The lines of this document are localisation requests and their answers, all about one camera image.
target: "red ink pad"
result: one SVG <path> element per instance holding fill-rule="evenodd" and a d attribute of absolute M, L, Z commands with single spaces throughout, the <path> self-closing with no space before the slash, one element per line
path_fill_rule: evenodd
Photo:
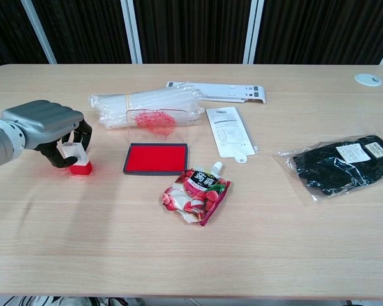
<path fill-rule="evenodd" d="M 123 173 L 137 175 L 179 175 L 187 169 L 186 143 L 132 143 Z"/>

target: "dark curtain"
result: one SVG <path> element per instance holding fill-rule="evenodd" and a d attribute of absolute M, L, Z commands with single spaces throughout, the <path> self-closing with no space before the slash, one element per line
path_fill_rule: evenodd
<path fill-rule="evenodd" d="M 383 0 L 266 0 L 256 64 L 379 64 Z"/>
<path fill-rule="evenodd" d="M 144 63 L 242 63 L 250 0 L 135 0 Z"/>
<path fill-rule="evenodd" d="M 33 0 L 59 64 L 131 63 L 119 0 Z"/>
<path fill-rule="evenodd" d="M 21 2 L 0 0 L 0 65 L 48 63 Z"/>

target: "gray robot hand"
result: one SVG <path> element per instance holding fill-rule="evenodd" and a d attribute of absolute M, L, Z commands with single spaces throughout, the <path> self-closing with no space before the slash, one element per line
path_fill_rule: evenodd
<path fill-rule="evenodd" d="M 40 151 L 51 164 L 64 168 L 77 162 L 64 159 L 57 142 L 67 142 L 74 131 L 74 142 L 82 142 L 84 150 L 91 140 L 91 127 L 81 112 L 67 106 L 37 100 L 9 108 L 0 118 L 0 165 L 18 157 L 23 149 Z"/>

